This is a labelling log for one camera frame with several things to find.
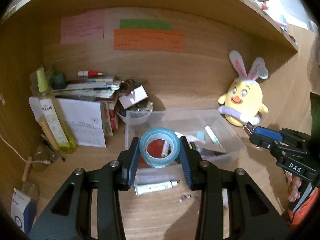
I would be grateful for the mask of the red sleeve forearm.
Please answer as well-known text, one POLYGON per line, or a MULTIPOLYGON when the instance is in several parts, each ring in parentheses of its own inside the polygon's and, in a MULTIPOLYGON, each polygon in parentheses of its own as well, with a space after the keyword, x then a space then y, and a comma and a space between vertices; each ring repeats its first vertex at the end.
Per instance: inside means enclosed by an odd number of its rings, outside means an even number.
POLYGON ((295 230, 304 218, 307 216, 313 205, 315 204, 316 200, 319 197, 319 189, 316 188, 311 196, 306 200, 306 202, 300 207, 300 209, 296 212, 287 210, 287 214, 289 216, 289 229, 295 230))

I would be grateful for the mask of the person's right hand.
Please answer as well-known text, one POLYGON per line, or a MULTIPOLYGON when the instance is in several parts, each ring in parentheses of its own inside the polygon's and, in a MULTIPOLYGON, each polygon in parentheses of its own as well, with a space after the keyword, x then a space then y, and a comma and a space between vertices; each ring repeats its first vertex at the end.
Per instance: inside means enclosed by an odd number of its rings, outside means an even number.
POLYGON ((291 175, 289 178, 289 182, 290 183, 287 190, 287 193, 288 193, 287 198, 289 202, 295 202, 300 198, 299 188, 302 184, 302 180, 297 176, 291 175))

